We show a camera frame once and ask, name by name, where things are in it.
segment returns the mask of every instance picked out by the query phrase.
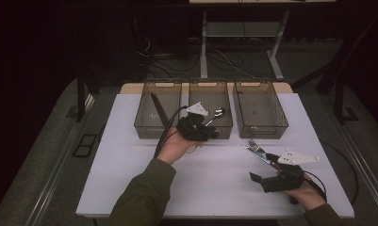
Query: cable on floor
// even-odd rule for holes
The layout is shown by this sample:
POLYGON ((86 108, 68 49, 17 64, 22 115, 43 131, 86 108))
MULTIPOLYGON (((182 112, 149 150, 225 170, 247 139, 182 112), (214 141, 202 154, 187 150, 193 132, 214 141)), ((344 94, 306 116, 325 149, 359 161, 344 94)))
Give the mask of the cable on floor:
POLYGON ((327 145, 328 147, 330 147, 331 149, 333 149, 334 151, 336 151, 347 162, 347 164, 350 166, 351 171, 353 172, 354 180, 355 180, 355 192, 354 192, 353 198, 351 200, 351 205, 354 205, 355 202, 356 202, 356 199, 358 197, 358 192, 359 192, 359 180, 358 180, 358 176, 357 176, 355 167, 353 166, 353 164, 351 164, 350 160, 338 148, 336 148, 332 144, 330 144, 330 143, 328 143, 326 141, 323 141, 323 140, 320 140, 320 143, 322 143, 324 145, 327 145))

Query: human arm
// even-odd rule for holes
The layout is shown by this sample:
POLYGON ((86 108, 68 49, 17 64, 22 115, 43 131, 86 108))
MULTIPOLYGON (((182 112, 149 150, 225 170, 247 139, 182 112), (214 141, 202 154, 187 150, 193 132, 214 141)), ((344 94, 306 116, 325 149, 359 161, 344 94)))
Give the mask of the human arm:
POLYGON ((110 225, 157 225, 162 219, 176 174, 171 164, 190 146, 202 145, 202 142, 185 140, 175 128, 170 129, 167 137, 158 157, 132 179, 116 202, 109 217, 110 225))

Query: black bracket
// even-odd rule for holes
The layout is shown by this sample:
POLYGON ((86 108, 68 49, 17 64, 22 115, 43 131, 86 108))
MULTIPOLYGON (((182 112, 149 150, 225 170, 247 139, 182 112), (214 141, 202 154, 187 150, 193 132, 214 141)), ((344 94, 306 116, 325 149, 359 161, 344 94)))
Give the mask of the black bracket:
POLYGON ((97 135, 83 135, 82 138, 80 138, 79 144, 77 145, 76 149, 74 149, 72 156, 88 158, 91 155, 91 150, 94 146, 95 139, 97 139, 97 135))

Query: human hand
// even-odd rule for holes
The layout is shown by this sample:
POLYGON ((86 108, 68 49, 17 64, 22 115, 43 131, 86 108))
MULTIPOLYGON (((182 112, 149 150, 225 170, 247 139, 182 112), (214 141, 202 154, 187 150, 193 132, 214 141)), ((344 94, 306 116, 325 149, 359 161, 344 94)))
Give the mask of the human hand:
MULTIPOLYGON (((310 181, 310 177, 304 174, 304 178, 310 181)), ((320 195, 320 193, 310 185, 307 181, 303 181, 300 187, 292 190, 283 191, 298 201, 298 203, 306 210, 315 209, 321 205, 326 204, 326 200, 320 195)))
POLYGON ((189 113, 182 117, 176 125, 180 135, 187 140, 207 141, 210 138, 216 138, 219 132, 216 127, 205 126, 202 124, 204 116, 189 113))
POLYGON ((172 127, 162 145, 159 155, 156 157, 166 163, 172 164, 185 154, 186 150, 191 146, 202 146, 203 141, 190 141, 184 139, 175 127, 172 127))

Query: dark background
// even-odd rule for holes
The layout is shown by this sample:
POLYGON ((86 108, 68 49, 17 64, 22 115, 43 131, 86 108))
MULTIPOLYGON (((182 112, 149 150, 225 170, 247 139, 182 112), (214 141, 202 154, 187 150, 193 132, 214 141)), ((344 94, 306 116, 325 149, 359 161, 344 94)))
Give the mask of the dark background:
MULTIPOLYGON (((98 92, 104 86, 120 86, 125 81, 140 81, 145 77, 145 62, 136 54, 141 36, 185 57, 188 37, 201 35, 199 10, 127 13, 109 8, 66 8, 57 1, 3 2, 0 1, 0 202, 59 95, 79 73, 85 74, 90 92, 98 92), (138 15, 140 23, 135 24, 133 19, 138 15)), ((280 11, 263 9, 256 19, 276 16, 280 11)), ((235 13, 242 20, 252 17, 247 10, 227 14, 216 10, 210 16, 223 20, 225 15, 237 18, 235 13)), ((337 0, 332 8, 293 8, 285 39, 333 38, 351 46, 351 40, 376 15, 377 0, 337 0)), ((378 121, 378 21, 356 48, 342 76, 378 121)))

